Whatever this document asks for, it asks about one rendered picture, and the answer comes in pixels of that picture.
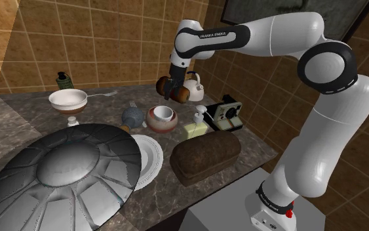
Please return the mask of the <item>grey robot stand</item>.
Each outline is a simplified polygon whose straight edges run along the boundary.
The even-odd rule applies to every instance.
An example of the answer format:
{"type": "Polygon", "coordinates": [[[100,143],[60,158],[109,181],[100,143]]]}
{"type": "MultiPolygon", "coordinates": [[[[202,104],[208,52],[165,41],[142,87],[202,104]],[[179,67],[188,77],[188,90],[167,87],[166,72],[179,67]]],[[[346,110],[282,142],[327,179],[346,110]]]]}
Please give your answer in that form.
{"type": "Polygon", "coordinates": [[[267,215],[251,216],[256,188],[269,176],[258,168],[191,206],[179,231],[284,231],[267,215]]]}

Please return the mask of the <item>white kettle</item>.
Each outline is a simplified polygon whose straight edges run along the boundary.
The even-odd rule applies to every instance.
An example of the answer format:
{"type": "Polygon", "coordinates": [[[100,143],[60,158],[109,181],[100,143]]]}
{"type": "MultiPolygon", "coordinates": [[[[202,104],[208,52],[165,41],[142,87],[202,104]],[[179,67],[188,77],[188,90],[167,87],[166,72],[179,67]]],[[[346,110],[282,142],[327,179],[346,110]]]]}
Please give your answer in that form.
{"type": "Polygon", "coordinates": [[[184,81],[184,87],[190,92],[188,101],[198,102],[204,97],[204,87],[201,84],[200,76],[197,72],[189,71],[187,74],[195,74],[196,80],[188,79],[184,81]]]}

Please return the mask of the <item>small white cup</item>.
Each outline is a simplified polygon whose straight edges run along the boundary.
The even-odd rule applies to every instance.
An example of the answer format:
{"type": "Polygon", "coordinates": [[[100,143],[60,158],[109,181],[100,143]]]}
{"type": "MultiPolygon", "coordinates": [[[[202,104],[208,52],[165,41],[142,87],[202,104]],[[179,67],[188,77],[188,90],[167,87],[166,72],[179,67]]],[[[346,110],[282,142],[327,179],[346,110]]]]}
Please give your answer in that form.
{"type": "Polygon", "coordinates": [[[153,115],[157,121],[168,122],[172,120],[174,111],[168,106],[156,106],[153,115]]]}

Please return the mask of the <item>grey round vase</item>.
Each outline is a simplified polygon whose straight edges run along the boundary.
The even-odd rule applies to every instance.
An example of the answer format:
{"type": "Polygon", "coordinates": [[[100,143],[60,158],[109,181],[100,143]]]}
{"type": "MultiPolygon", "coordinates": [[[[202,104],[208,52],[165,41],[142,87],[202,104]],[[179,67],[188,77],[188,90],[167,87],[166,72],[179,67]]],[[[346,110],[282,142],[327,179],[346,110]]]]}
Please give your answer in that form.
{"type": "Polygon", "coordinates": [[[131,129],[142,125],[144,122],[144,114],[141,109],[137,107],[129,107],[123,111],[121,119],[122,124],[120,128],[129,133],[131,129]]]}

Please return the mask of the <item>green bottle with black cap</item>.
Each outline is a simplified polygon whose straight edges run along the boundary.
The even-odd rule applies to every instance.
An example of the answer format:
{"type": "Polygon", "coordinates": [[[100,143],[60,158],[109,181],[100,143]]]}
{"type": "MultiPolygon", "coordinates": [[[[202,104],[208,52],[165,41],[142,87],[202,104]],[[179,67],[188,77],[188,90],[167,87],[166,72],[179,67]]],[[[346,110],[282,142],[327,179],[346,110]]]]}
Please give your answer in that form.
{"type": "Polygon", "coordinates": [[[62,89],[73,89],[73,83],[70,76],[66,72],[58,72],[56,82],[60,90],[62,89]]]}

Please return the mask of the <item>short silver fork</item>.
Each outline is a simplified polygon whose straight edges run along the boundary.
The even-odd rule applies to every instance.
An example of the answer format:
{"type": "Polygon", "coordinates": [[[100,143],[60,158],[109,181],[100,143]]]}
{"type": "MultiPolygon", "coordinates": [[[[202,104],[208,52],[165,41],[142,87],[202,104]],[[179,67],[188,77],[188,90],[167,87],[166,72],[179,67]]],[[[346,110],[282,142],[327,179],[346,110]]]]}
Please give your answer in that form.
{"type": "MultiPolygon", "coordinates": [[[[131,107],[137,107],[137,105],[135,104],[134,101],[130,101],[130,106],[131,107]]],[[[145,120],[143,120],[142,126],[145,127],[145,128],[147,127],[147,124],[146,124],[146,121],[145,120]]]]}

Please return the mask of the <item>long silver fork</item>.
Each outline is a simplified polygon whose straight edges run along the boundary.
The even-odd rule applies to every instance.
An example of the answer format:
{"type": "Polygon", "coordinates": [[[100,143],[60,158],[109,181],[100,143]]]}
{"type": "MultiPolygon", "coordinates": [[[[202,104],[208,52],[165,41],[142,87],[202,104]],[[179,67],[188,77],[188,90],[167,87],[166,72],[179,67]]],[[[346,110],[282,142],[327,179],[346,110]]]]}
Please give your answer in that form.
{"type": "Polygon", "coordinates": [[[93,96],[113,96],[113,95],[116,95],[116,94],[117,94],[117,91],[112,91],[110,93],[91,94],[91,95],[88,95],[87,97],[93,97],[93,96]]]}

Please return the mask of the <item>dark brown bread loaf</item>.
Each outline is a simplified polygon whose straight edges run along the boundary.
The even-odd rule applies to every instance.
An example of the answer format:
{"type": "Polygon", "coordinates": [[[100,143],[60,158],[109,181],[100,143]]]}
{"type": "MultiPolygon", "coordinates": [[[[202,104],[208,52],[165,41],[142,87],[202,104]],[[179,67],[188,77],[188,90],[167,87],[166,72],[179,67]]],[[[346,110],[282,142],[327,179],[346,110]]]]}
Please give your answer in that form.
{"type": "Polygon", "coordinates": [[[214,131],[177,144],[170,166],[184,186],[191,186],[234,164],[241,152],[239,139],[229,131],[214,131]]]}

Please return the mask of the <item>brown and cream round bowl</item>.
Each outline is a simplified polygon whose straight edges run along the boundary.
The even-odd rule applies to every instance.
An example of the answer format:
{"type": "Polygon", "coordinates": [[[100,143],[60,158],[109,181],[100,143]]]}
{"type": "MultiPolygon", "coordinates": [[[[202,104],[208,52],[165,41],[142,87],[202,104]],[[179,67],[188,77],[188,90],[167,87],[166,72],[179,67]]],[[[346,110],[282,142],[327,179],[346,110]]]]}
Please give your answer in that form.
{"type": "Polygon", "coordinates": [[[146,114],[147,126],[156,133],[168,133],[174,130],[178,124],[178,117],[176,112],[173,111],[173,116],[170,121],[158,121],[154,114],[155,106],[150,108],[146,114]]]}

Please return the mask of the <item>white bowl with brown base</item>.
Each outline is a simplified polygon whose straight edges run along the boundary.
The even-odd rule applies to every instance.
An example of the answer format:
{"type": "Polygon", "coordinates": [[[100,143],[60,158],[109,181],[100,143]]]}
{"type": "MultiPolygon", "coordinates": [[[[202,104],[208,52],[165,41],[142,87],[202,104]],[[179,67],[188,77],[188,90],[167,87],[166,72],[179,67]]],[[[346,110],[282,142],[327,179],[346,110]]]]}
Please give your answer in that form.
{"type": "Polygon", "coordinates": [[[62,89],[50,94],[49,102],[61,114],[75,115],[85,109],[87,94],[79,89],[62,89]]]}

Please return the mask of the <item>brown cylinder roll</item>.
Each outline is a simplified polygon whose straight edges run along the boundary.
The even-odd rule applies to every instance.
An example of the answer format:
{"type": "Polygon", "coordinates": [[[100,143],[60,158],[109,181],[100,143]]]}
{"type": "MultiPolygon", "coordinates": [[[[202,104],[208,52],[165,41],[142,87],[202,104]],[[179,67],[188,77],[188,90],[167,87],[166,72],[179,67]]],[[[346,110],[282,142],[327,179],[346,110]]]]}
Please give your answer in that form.
{"type": "MultiPolygon", "coordinates": [[[[165,83],[168,83],[170,81],[170,78],[167,76],[162,76],[159,78],[159,80],[156,82],[156,91],[161,95],[164,96],[164,86],[165,83]]],[[[179,102],[180,104],[186,103],[187,100],[190,97],[190,91],[184,86],[181,86],[180,88],[175,88],[170,91],[169,98],[173,101],[179,102]]]]}

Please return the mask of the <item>yellow soap dispenser bottle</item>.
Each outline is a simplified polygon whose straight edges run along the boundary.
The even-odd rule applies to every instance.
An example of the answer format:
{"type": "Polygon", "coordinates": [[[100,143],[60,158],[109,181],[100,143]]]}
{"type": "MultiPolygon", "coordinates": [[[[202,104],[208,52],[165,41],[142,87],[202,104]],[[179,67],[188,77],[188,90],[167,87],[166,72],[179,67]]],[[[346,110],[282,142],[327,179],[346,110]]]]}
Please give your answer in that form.
{"type": "Polygon", "coordinates": [[[197,105],[196,113],[193,116],[193,122],[183,126],[180,141],[204,135],[208,130],[208,125],[204,122],[204,113],[207,111],[206,106],[197,105]]]}

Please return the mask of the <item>white plate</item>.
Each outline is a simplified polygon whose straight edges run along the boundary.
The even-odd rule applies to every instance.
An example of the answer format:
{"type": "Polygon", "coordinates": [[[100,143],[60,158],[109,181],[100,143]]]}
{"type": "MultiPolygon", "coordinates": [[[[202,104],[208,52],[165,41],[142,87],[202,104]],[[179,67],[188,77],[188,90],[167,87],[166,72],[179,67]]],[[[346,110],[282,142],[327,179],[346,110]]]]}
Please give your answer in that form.
{"type": "Polygon", "coordinates": [[[159,174],[163,166],[164,155],[161,145],[150,136],[132,135],[132,137],[139,146],[142,157],[140,178],[134,189],[138,191],[150,184],[159,174]]]}

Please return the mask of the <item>large silver round lid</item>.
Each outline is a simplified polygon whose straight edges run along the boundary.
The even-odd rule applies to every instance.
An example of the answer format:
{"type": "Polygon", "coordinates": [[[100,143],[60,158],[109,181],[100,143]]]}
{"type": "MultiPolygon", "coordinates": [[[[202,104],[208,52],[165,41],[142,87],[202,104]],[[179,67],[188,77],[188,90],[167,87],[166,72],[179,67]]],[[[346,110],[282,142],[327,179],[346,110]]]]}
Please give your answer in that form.
{"type": "Polygon", "coordinates": [[[41,137],[0,171],[0,231],[95,231],[133,193],[141,163],[135,139],[112,125],[41,137]]]}

